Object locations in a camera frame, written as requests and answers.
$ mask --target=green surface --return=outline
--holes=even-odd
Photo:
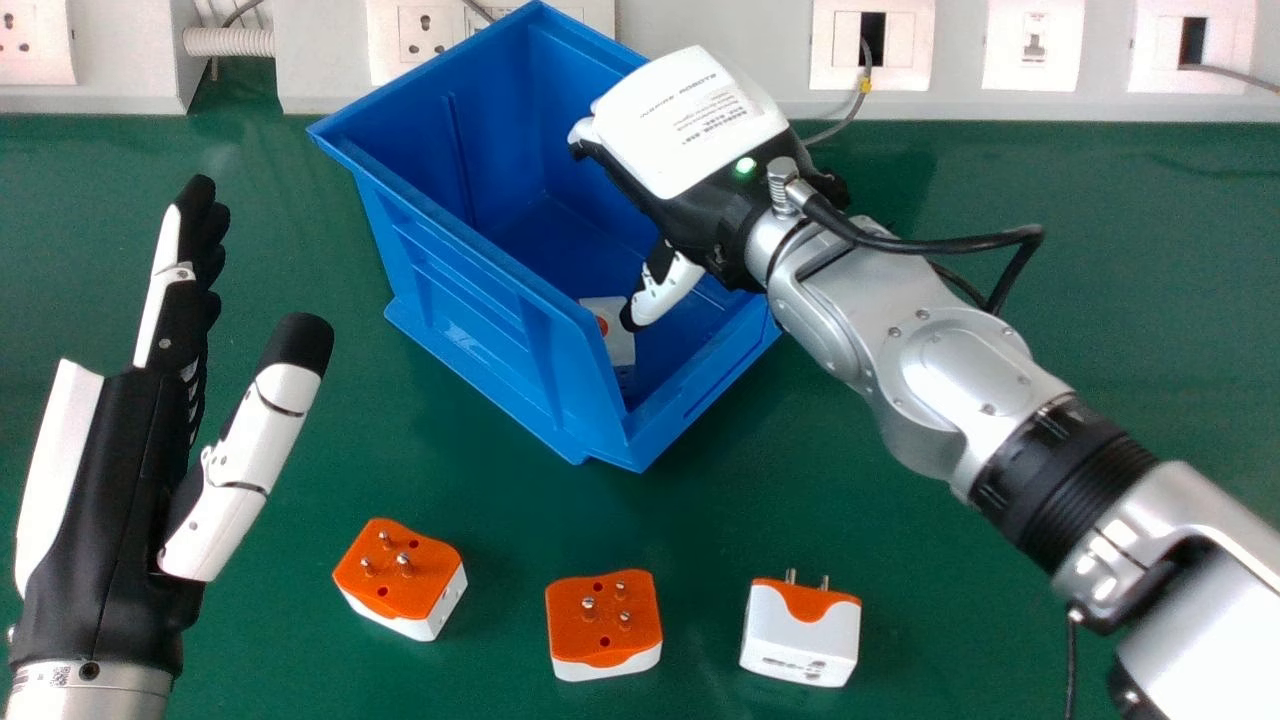
[[[1059,715],[1061,606],[1043,574],[943,484],[899,468],[861,401],[794,342],[645,475],[568,466],[381,319],[389,291],[352,181],[308,119],[280,117],[269,65],[228,63],[224,78],[188,118],[0,118],[6,527],[58,357],[128,361],[164,204],[193,172],[234,217],[202,442],[279,315],[337,328],[278,491],[186,635],[170,717]],[[1037,357],[1280,519],[1280,128],[861,123],[818,160],[909,237],[1044,223],[1007,313]],[[997,265],[964,266],[989,287]],[[435,643],[358,619],[329,580],[374,515],[465,559],[471,587]],[[543,588],[626,566],[657,577],[662,662],[554,680]],[[736,666],[749,580],[787,566],[864,600],[844,691]],[[0,592],[0,623],[18,614]],[[1111,642],[1082,641],[1083,719],[1115,716]]]

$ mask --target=blue bin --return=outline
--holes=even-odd
[[[577,304],[630,296],[658,238],[566,142],[643,63],[530,3],[310,128],[356,178],[387,319],[570,462],[637,473],[778,337],[764,297],[708,275],[636,336],[623,396]]]

